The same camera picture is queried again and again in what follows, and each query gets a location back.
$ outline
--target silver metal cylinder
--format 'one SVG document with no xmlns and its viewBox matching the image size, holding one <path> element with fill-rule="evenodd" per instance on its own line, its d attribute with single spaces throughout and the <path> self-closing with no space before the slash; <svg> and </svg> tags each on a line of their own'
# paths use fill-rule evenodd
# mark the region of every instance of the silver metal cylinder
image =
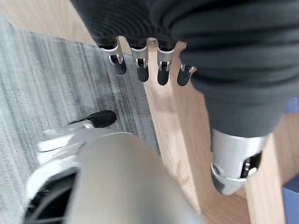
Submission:
<svg viewBox="0 0 299 224">
<path fill-rule="evenodd" d="M 170 66 L 172 64 L 172 57 L 173 57 L 174 50 L 175 49 L 173 49 L 171 51 L 163 51 L 163 50 L 160 50 L 160 48 L 158 48 L 157 62 L 158 62 L 159 71 L 162 70 L 162 62 L 167 63 L 166 71 L 169 71 Z"/>
<path fill-rule="evenodd" d="M 138 59 L 142 59 L 143 60 L 143 67 L 146 68 L 148 66 L 148 61 L 149 61 L 149 48 L 148 45 L 146 45 L 144 48 L 142 49 L 135 49 L 135 48 L 131 48 L 132 51 L 132 56 L 134 58 L 136 67 L 139 68 L 139 63 L 138 63 Z"/>
<path fill-rule="evenodd" d="M 122 53 L 122 49 L 121 49 L 121 45 L 120 45 L 118 37 L 116 38 L 116 41 L 117 41 L 117 44 L 116 44 L 115 48 L 113 48 L 113 49 L 102 48 L 102 49 L 103 49 L 103 51 L 105 51 L 106 53 L 108 53 L 109 60 L 110 60 L 111 63 L 114 63 L 114 61 L 112 60 L 111 56 L 116 56 L 116 58 L 118 60 L 118 63 L 122 64 L 123 53 Z"/>
</svg>

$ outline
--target robotic finger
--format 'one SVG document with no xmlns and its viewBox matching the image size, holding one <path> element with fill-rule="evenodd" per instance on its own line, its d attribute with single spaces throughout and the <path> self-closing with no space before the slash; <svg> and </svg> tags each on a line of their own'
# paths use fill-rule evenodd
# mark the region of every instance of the robotic finger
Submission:
<svg viewBox="0 0 299 224">
<path fill-rule="evenodd" d="M 172 64 L 173 53 L 176 42 L 165 42 L 158 40 L 158 83 L 166 85 L 169 78 L 169 70 Z"/>
<path fill-rule="evenodd" d="M 133 40 L 127 38 L 127 41 L 135 61 L 138 79 L 141 82 L 146 82 L 149 79 L 149 49 L 147 39 Z"/>
<path fill-rule="evenodd" d="M 178 71 L 178 78 L 177 78 L 178 85 L 180 86 L 187 85 L 194 69 L 195 69 L 194 66 L 185 65 L 182 63 L 180 70 Z"/>
<path fill-rule="evenodd" d="M 116 69 L 116 73 L 118 75 L 125 74 L 127 71 L 127 67 L 123 58 L 123 53 L 118 37 L 101 38 L 97 44 L 108 55 L 109 61 L 114 65 Z"/>
</svg>

